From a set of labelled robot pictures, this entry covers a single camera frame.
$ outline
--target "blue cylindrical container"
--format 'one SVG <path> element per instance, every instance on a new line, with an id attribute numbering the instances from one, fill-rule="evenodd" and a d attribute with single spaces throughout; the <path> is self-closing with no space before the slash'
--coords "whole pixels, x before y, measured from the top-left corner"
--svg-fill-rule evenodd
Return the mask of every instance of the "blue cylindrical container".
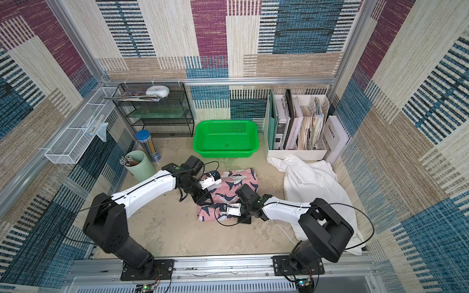
<path id="1" fill-rule="evenodd" d="M 158 162 L 161 160 L 161 155 L 159 151 L 153 146 L 153 142 L 151 141 L 151 135 L 148 130 L 140 130 L 135 135 L 138 142 L 142 144 L 142 146 L 146 149 L 150 158 L 153 162 Z"/>

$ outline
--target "white cloth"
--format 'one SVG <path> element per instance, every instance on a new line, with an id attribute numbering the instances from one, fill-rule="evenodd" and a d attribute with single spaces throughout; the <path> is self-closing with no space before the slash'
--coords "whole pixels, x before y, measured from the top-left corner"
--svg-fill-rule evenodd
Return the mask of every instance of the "white cloth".
<path id="1" fill-rule="evenodd" d="M 289 155 L 284 160 L 267 157 L 267 161 L 280 172 L 285 172 L 283 189 L 285 199 L 297 203 L 310 203 L 316 198 L 322 198 L 328 203 L 345 203 L 352 205 L 345 189 L 337 182 L 337 176 L 332 170 L 331 164 L 319 161 L 312 164 L 303 162 L 299 157 Z M 354 229 L 354 235 L 348 242 L 348 247 L 357 245 L 363 241 L 363 236 L 358 230 L 355 210 L 344 205 L 331 205 Z M 306 234 L 299 225 L 291 224 L 298 240 L 307 240 Z M 347 250 L 354 255 L 361 255 L 361 248 L 365 244 Z"/>

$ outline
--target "pink patterned cloth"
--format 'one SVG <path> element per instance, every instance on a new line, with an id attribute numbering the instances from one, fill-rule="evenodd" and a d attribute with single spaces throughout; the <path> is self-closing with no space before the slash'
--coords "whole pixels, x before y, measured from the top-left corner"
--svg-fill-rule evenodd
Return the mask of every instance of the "pink patterned cloth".
<path id="1" fill-rule="evenodd" d="M 244 183 L 257 192 L 259 181 L 252 168 L 240 171 L 227 171 L 220 174 L 220 176 L 221 184 L 209 187 L 214 204 L 197 207 L 197 219 L 199 221 L 215 221 L 215 217 L 218 221 L 232 218 L 232 215 L 220 215 L 219 207 L 224 203 L 235 203 L 238 200 L 235 191 Z"/>

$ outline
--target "white wire basket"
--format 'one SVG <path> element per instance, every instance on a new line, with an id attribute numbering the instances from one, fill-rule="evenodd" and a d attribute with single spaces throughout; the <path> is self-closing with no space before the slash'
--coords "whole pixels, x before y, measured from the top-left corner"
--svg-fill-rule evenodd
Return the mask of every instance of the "white wire basket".
<path id="1" fill-rule="evenodd" d="M 102 87 L 96 91 L 88 103 L 81 109 L 57 140 L 45 153 L 45 157 L 54 164 L 76 164 L 90 145 L 96 134 L 90 135 L 97 120 L 102 122 L 114 109 L 114 102 L 106 97 L 118 95 L 115 87 Z"/>

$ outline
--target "pencil holder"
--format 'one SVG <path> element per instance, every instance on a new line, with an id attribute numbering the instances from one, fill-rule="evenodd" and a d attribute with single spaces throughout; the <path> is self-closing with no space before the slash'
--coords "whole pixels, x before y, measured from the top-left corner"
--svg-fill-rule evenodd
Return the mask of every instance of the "pencil holder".
<path id="1" fill-rule="evenodd" d="M 132 159 L 140 161 L 139 164 L 132 166 L 132 167 L 124 166 L 130 173 L 132 173 L 135 176 L 138 182 L 145 181 L 151 176 L 155 175 L 156 173 L 155 168 L 151 164 L 151 161 L 148 159 L 145 152 L 141 150 L 135 150 L 135 151 L 131 151 L 126 156 L 129 156 Z"/>

